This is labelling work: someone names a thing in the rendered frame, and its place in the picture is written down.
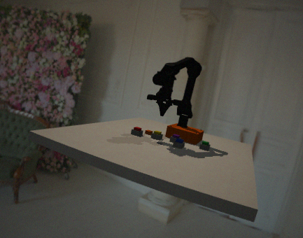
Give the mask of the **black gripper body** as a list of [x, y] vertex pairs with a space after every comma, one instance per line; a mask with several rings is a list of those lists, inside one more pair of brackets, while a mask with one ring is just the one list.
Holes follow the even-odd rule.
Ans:
[[[162, 86], [161, 88], [163, 88], [162, 90], [166, 91], [166, 90], [169, 90], [169, 93], [172, 93], [173, 92], [173, 88], [172, 87], [165, 87], [165, 86]], [[149, 94], [147, 96], [147, 99], [149, 100], [156, 100], [156, 95], [153, 95], [153, 94]], [[157, 102], [159, 103], [163, 103], [163, 101], [160, 101], [160, 100], [157, 100]], [[170, 105], [176, 105], [176, 106], [183, 106], [183, 101], [181, 100], [177, 100], [177, 99], [174, 99], [174, 100], [171, 100], [171, 96], [170, 96], [170, 99], [169, 100], [165, 100], [166, 104], [170, 104]]]

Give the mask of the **red button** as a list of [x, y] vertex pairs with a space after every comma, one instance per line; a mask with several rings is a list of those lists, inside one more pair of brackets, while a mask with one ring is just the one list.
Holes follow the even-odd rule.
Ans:
[[131, 134], [136, 135], [136, 136], [141, 136], [143, 135], [143, 130], [141, 130], [140, 127], [134, 127], [134, 129], [132, 129]]

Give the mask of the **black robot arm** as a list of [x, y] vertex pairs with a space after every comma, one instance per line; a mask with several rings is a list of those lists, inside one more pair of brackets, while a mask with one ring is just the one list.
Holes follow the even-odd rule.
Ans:
[[[177, 107], [177, 115], [180, 116], [177, 126], [188, 127], [188, 119], [193, 117], [192, 114], [192, 91], [195, 86], [196, 78], [200, 75], [202, 67], [193, 57], [186, 57], [177, 62], [166, 63], [161, 71], [153, 76], [153, 83], [165, 87], [172, 88], [174, 86], [174, 80], [176, 75], [180, 73], [182, 68], [187, 68], [188, 80], [183, 96], [183, 106]], [[156, 93], [156, 100], [164, 102], [165, 99], [169, 100], [171, 93], [169, 90], [162, 90], [161, 88]], [[182, 115], [183, 114], [183, 115]]]

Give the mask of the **yellow button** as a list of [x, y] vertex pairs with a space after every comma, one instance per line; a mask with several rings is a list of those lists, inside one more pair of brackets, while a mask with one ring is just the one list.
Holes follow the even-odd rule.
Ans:
[[159, 132], [159, 131], [154, 131], [154, 133], [151, 134], [151, 138], [153, 139], [157, 139], [157, 140], [160, 140], [162, 139], [162, 132]]

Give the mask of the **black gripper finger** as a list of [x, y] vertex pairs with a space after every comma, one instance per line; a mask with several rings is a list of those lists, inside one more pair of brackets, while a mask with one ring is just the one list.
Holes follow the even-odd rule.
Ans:
[[164, 104], [162, 116], [166, 113], [167, 109], [168, 109], [170, 106], [172, 106], [172, 105], [170, 105], [170, 104]]
[[159, 105], [159, 108], [160, 108], [160, 116], [162, 116], [162, 112], [163, 112], [163, 108], [164, 108], [164, 103], [159, 103], [159, 102], [156, 102], [158, 103]]

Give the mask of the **purple button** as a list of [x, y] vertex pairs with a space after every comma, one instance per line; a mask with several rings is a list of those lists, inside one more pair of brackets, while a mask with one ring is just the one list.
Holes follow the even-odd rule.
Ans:
[[173, 134], [173, 136], [170, 137], [170, 142], [174, 142], [174, 141], [177, 140], [177, 139], [181, 139], [181, 138], [180, 138], [180, 135]]

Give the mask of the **blue button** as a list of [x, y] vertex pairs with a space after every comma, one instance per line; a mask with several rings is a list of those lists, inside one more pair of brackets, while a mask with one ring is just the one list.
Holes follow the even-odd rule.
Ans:
[[180, 148], [180, 149], [184, 148], [185, 147], [184, 140], [182, 140], [182, 139], [175, 140], [174, 144], [173, 144], [173, 147]]

